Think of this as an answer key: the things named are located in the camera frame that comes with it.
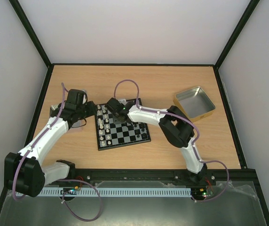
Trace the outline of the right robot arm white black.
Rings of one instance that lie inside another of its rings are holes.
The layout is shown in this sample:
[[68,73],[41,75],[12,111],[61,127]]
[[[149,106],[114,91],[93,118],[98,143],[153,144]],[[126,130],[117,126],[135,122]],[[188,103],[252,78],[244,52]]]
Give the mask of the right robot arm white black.
[[141,106],[138,100],[123,104],[112,97],[105,107],[121,122],[142,122],[159,126],[168,142],[180,149],[190,181],[198,185],[205,180],[207,167],[202,163],[195,146],[199,133],[195,136],[193,130],[197,128],[177,106],[154,109]]

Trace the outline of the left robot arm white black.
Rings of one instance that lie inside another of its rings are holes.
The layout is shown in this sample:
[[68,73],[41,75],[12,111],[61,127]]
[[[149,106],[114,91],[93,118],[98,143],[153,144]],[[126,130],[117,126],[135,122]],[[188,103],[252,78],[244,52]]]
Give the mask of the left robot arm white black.
[[57,160],[46,167],[42,163],[61,136],[95,112],[95,104],[88,101],[85,91],[64,91],[63,101],[50,110],[48,122],[39,134],[19,152],[6,156],[4,186],[13,193],[36,197],[48,184],[75,178],[75,164],[70,161]]

